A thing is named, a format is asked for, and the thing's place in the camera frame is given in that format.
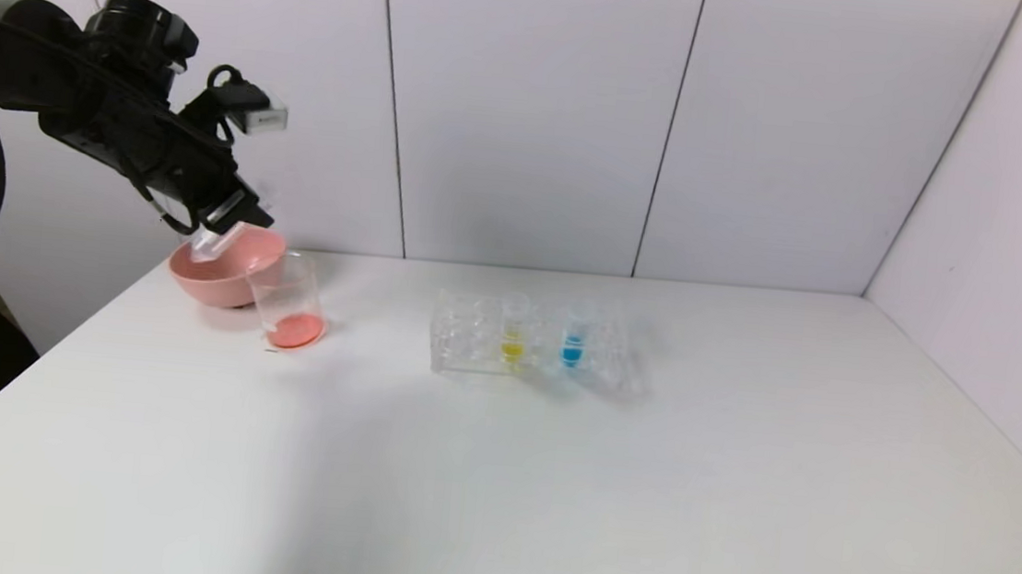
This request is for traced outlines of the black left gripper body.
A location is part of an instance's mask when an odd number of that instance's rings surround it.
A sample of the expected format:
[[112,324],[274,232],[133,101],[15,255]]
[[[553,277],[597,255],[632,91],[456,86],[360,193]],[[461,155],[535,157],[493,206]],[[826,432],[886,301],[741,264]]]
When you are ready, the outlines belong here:
[[159,146],[158,162],[142,170],[137,191],[175,231],[224,235],[239,223],[275,223],[260,206],[260,194],[241,176],[232,154],[229,119],[210,125],[146,115],[143,125]]

